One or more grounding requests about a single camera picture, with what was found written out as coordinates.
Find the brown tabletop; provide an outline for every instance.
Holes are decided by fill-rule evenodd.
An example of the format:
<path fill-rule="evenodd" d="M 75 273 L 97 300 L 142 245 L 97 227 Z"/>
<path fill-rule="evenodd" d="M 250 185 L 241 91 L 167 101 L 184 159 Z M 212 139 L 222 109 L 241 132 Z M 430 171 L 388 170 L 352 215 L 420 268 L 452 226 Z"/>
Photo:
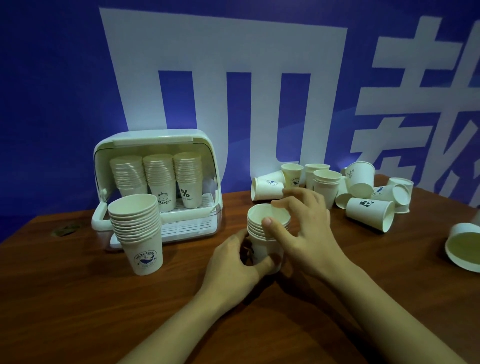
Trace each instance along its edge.
<path fill-rule="evenodd" d="M 376 176 L 376 185 L 386 177 Z M 203 240 L 166 244 L 162 268 L 135 276 L 106 253 L 91 211 L 37 217 L 0 245 L 2 363 L 114 363 L 199 289 L 213 249 L 246 226 L 250 193 L 225 194 L 222 227 Z M 480 363 L 480 276 L 444 253 L 450 227 L 474 209 L 415 188 L 410 213 L 386 234 L 331 210 L 347 256 L 469 363 Z M 84 223 L 64 237 L 51 232 Z M 298 230 L 293 220 L 292 231 Z M 321 283 L 286 262 L 222 317 L 189 363 L 366 363 L 378 353 Z"/>

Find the box handle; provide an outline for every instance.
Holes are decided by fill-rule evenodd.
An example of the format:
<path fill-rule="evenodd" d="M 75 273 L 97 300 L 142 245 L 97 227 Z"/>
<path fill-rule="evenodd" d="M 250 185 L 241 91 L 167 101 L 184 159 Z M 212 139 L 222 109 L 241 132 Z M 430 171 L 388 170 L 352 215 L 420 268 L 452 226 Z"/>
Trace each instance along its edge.
<path fill-rule="evenodd" d="M 191 143 L 193 136 L 190 135 L 173 135 L 173 136 L 159 136 L 155 138 L 127 138 L 127 139 L 113 139 L 114 146 L 140 146 L 146 144 L 173 144 L 173 143 Z"/>
<path fill-rule="evenodd" d="M 100 202 L 95 209 L 92 216 L 92 229 L 95 231 L 110 231 L 113 230 L 110 219 L 103 220 L 107 213 L 108 205 L 106 202 Z"/>

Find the white plastic box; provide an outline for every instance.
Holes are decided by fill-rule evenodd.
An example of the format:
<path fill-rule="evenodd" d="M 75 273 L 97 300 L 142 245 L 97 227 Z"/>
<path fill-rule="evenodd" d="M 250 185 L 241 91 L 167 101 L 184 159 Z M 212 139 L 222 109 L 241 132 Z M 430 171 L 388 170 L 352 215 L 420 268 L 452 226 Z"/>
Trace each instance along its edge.
<path fill-rule="evenodd" d="M 100 202 L 92 216 L 92 228 L 98 232 L 102 240 L 111 242 L 111 248 L 119 248 L 120 245 L 113 235 L 112 224 L 107 215 L 108 202 L 115 198 L 114 193 L 117 190 L 109 161 L 124 155 L 144 157 L 157 153 L 174 155 L 186 151 L 195 151 L 202 156 L 204 176 L 202 204 L 198 208 L 186 209 L 181 198 L 178 198 L 174 210 L 159 212 L 163 243 L 213 235 L 220 228 L 222 191 L 218 183 L 220 180 L 218 165 L 210 139 L 198 129 L 141 130 L 118 133 L 96 145 L 95 180 Z"/>

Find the blue wall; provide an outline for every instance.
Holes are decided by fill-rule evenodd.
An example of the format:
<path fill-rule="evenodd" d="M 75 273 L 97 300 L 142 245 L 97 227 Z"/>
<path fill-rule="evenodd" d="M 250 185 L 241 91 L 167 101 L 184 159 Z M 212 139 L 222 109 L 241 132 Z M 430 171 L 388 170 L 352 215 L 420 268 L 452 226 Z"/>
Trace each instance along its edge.
<path fill-rule="evenodd" d="M 372 68 L 378 37 L 413 38 L 419 18 L 428 15 L 442 18 L 437 40 L 465 44 L 474 21 L 480 18 L 480 4 L 474 0 L 455 4 L 414 0 L 46 0 L 4 5 L 0 13 L 0 217 L 8 218 L 11 230 L 14 220 L 94 208 L 98 203 L 94 146 L 128 130 L 99 7 L 347 28 L 325 153 L 325 162 L 334 169 L 360 155 L 350 152 L 354 131 L 375 129 L 385 116 L 355 115 L 360 88 L 396 87 L 402 80 L 403 69 Z M 427 70 L 421 86 L 449 87 L 457 67 L 458 63 L 453 70 Z M 195 127 L 191 72 L 159 70 L 158 77 L 168 128 Z M 309 80 L 308 73 L 282 74 L 278 160 L 300 160 Z M 477 65 L 469 86 L 479 87 L 479 80 Z M 249 72 L 227 73 L 229 148 L 224 192 L 250 187 L 251 82 Z M 401 156 L 399 166 L 416 166 L 413 180 L 419 182 L 439 113 L 403 116 L 401 127 L 433 127 L 427 144 L 384 150 L 374 164 L 379 169 L 384 157 Z M 480 112 L 459 113 L 447 147 L 469 120 L 480 127 Z M 286 141 L 288 148 L 278 147 Z M 471 203 L 479 185 L 474 170 L 478 159 L 480 132 L 438 179 L 435 192 L 441 190 L 452 170 L 460 179 L 450 197 Z"/>

